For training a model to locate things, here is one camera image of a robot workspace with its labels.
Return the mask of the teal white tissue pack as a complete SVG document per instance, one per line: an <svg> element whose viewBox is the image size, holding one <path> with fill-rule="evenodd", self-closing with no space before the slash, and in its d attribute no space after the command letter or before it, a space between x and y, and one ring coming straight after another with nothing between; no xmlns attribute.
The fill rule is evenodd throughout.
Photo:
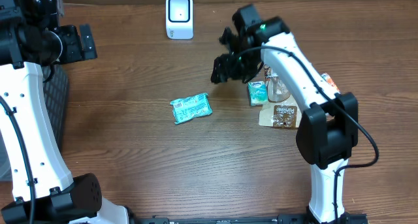
<svg viewBox="0 0 418 224"><path fill-rule="evenodd" d="M251 106L264 105L268 102L268 93L264 81L248 82L248 92Z"/></svg>

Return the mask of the brown white snack pouch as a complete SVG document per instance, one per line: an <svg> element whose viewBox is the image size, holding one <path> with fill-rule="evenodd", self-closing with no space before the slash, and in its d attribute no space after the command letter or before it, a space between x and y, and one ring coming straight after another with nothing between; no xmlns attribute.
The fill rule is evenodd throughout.
<svg viewBox="0 0 418 224"><path fill-rule="evenodd" d="M264 72L267 102L259 113L259 125L297 129L302 116L295 98L271 67L264 65Z"/></svg>

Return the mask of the light green wet wipes pack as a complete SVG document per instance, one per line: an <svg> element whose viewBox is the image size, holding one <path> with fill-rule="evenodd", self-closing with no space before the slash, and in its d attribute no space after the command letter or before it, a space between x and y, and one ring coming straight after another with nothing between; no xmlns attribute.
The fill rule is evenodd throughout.
<svg viewBox="0 0 418 224"><path fill-rule="evenodd" d="M173 107L172 113L176 125L212 114L207 93L175 99L170 102L170 105Z"/></svg>

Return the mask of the orange tissue pack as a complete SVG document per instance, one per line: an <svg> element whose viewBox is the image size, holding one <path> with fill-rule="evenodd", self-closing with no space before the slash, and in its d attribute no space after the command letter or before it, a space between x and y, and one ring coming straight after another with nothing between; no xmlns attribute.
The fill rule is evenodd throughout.
<svg viewBox="0 0 418 224"><path fill-rule="evenodd" d="M321 74L321 77L330 85L332 86L336 91L340 91L338 86L335 84L335 82L333 81L333 79L331 78L331 76L324 72L323 74Z"/></svg>

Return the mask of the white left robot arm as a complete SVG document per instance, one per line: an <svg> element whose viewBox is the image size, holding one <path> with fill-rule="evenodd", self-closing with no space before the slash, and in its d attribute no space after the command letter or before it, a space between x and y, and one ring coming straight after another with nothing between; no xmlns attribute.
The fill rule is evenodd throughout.
<svg viewBox="0 0 418 224"><path fill-rule="evenodd" d="M14 200L6 223L134 223L92 173L73 176L44 100L43 68L95 59L89 25L60 25L61 0L1 0L1 135Z"/></svg>

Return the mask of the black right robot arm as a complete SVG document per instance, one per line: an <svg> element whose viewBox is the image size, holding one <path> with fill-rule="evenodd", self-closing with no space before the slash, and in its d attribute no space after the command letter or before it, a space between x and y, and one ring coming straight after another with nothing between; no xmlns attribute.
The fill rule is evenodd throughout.
<svg viewBox="0 0 418 224"><path fill-rule="evenodd" d="M358 143L358 102L341 94L301 52L295 37L278 16L263 20L254 5L232 16L237 30L226 28L219 41L228 53L217 57L211 81L250 80L262 64L278 75L294 97L302 118L296 143L311 166L312 195L305 223L354 223L342 204L344 170Z"/></svg>

